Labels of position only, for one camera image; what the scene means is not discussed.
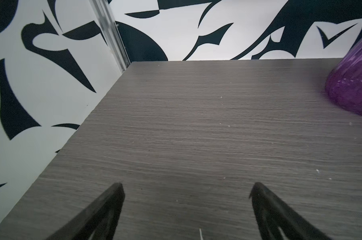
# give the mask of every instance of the debris crumb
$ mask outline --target debris crumb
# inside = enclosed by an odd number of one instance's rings
[[[201,231],[201,228],[200,228],[200,239],[201,239],[201,240],[204,240],[204,238],[203,238],[203,232]]]

